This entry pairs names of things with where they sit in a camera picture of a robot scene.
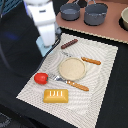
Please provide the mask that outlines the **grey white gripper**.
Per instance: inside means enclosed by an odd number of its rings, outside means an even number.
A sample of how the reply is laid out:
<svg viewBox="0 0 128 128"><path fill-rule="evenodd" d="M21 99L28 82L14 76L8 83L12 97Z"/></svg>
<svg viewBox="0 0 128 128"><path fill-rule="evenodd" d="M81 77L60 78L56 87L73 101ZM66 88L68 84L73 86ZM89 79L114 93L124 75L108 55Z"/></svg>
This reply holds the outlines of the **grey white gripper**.
<svg viewBox="0 0 128 128"><path fill-rule="evenodd" d="M44 37L39 36L36 40L36 45L42 56L45 56L48 51L55 45L59 40L59 35L45 35Z"/></svg>

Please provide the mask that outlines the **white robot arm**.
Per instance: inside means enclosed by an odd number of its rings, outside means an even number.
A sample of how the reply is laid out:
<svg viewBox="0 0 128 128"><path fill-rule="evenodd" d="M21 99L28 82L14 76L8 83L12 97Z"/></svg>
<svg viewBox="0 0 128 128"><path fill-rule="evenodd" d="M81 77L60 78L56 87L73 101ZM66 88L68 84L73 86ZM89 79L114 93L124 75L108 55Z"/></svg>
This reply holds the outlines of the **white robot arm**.
<svg viewBox="0 0 128 128"><path fill-rule="evenodd" d="M33 20L39 37L37 47L45 56L55 44L55 39L61 35L61 29L56 22L52 0L23 0L27 15Z"/></svg>

